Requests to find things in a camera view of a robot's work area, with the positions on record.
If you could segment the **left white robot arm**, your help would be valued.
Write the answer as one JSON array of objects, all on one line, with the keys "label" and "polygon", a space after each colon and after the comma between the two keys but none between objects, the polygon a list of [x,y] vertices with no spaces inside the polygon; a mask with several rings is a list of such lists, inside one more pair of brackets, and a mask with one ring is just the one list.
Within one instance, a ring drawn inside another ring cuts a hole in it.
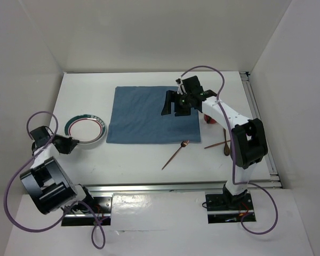
[{"label": "left white robot arm", "polygon": [[47,126],[32,130],[30,135],[34,160],[31,168],[20,174],[20,180],[37,209],[48,214],[78,196],[57,158],[70,154],[79,140],[53,134]]}]

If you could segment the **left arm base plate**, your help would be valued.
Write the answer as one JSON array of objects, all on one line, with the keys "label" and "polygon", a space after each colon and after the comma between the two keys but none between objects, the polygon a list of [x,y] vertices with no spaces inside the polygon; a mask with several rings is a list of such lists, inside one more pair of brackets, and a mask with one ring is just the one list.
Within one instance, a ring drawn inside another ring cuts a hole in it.
[{"label": "left arm base plate", "polygon": [[[113,196],[109,194],[94,196],[93,200],[88,201],[102,226],[111,225],[112,202]],[[63,227],[93,227],[95,224],[93,214],[82,204],[76,204],[61,222]]]}]

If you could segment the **copper knife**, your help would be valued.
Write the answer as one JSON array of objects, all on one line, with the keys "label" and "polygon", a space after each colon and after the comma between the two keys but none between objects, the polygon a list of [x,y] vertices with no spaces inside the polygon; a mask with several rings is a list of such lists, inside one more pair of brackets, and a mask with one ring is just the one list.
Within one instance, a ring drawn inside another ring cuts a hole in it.
[{"label": "copper knife", "polygon": [[208,148],[216,147],[216,146],[219,146],[219,145],[224,145],[224,144],[227,144],[228,142],[230,142],[230,140],[223,141],[223,142],[218,142],[218,143],[215,143],[215,144],[212,144],[212,145],[206,146],[206,147],[204,147],[204,149],[208,149]]}]

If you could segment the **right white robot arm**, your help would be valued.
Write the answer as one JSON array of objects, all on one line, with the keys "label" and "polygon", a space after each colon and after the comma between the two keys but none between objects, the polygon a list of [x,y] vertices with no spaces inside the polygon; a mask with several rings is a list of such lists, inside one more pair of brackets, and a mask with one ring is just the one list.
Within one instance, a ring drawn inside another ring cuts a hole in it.
[{"label": "right white robot arm", "polygon": [[232,109],[219,98],[219,92],[204,90],[197,76],[178,78],[176,82],[178,90],[166,92],[162,115],[188,116],[196,109],[229,132],[233,166],[231,177],[222,189],[222,203],[234,209],[245,197],[256,165],[268,153],[263,123]]}]

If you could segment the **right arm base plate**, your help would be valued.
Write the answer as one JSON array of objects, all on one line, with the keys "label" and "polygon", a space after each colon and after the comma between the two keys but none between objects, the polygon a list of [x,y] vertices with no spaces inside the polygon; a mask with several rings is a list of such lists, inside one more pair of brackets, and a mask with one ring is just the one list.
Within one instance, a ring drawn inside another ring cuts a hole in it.
[{"label": "right arm base plate", "polygon": [[256,222],[251,194],[247,193],[240,201],[228,205],[222,194],[206,194],[202,207],[207,211],[209,224],[237,223],[244,217],[244,222]]}]

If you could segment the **copper fork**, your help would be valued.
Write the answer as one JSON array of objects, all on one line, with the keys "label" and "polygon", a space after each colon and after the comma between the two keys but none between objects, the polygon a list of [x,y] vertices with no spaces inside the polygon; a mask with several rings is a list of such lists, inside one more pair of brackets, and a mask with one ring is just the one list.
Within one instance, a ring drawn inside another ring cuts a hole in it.
[{"label": "copper fork", "polygon": [[185,148],[187,147],[187,145],[189,144],[189,140],[186,140],[186,141],[183,141],[181,144],[180,144],[180,147],[176,150],[176,152],[170,157],[170,159],[165,163],[165,165],[162,167],[162,170],[164,170],[169,164],[170,162],[176,157],[176,155],[180,152],[180,150],[182,148]]}]

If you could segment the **red mug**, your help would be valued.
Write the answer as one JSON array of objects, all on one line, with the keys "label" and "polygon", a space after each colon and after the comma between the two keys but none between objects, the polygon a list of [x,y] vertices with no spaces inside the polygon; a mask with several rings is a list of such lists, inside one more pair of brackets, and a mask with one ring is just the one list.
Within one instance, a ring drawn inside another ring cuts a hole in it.
[{"label": "red mug", "polygon": [[207,124],[215,124],[216,123],[216,121],[211,116],[208,116],[208,115],[204,115],[204,120]]}]

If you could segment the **blue cloth placemat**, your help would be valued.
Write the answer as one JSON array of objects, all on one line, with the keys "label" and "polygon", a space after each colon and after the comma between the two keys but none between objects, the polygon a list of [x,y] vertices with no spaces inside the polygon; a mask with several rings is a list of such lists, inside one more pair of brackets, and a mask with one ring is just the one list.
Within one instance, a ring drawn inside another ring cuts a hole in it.
[{"label": "blue cloth placemat", "polygon": [[114,144],[200,143],[198,111],[189,116],[161,115],[174,86],[118,86],[106,142]]}]

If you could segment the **white plate green red rim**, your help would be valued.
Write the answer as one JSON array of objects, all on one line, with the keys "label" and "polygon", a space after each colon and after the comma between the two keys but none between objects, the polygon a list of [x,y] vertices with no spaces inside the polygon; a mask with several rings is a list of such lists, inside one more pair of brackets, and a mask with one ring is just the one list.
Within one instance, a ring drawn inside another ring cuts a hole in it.
[{"label": "white plate green red rim", "polygon": [[81,114],[72,117],[64,127],[66,136],[78,140],[81,145],[90,145],[100,141],[107,132],[105,122],[92,114]]}]

